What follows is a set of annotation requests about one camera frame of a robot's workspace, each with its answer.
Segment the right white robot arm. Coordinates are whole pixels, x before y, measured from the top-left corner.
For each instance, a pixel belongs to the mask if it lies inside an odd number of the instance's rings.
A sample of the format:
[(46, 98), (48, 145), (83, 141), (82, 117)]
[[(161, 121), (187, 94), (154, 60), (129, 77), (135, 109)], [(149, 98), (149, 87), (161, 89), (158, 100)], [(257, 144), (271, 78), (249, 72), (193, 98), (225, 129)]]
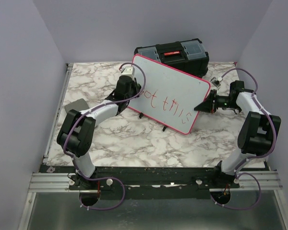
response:
[(271, 115), (257, 101), (253, 90), (246, 89), (244, 82), (236, 80), (230, 84), (229, 95), (217, 95), (211, 90), (208, 97), (194, 107), (195, 111), (215, 113), (217, 109), (238, 110), (245, 120), (238, 134), (237, 149), (214, 167), (211, 182), (221, 188), (251, 160), (267, 157), (275, 148), (281, 125), (279, 116)]

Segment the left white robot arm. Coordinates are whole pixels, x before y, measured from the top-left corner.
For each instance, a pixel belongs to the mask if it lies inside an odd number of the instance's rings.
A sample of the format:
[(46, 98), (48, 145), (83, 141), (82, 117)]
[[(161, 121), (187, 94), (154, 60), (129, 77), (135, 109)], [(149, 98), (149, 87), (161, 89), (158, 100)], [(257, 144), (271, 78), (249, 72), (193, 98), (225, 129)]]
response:
[(105, 120), (121, 114), (131, 99), (138, 97), (141, 86), (131, 74), (122, 74), (116, 88), (99, 105), (83, 111), (71, 109), (63, 121), (57, 143), (70, 156), (76, 172), (81, 175), (80, 183), (86, 189), (96, 186), (93, 175), (95, 166), (89, 156), (94, 130)]

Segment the pink framed whiteboard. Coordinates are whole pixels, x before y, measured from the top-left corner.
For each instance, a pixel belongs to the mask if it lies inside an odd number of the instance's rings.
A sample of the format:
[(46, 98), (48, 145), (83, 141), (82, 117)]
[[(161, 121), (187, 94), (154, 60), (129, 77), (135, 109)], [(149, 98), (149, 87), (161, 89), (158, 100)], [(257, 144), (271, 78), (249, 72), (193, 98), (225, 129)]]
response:
[(141, 55), (135, 55), (134, 76), (142, 94), (129, 108), (182, 134), (189, 134), (198, 112), (195, 106), (208, 96), (211, 84), (183, 71)]

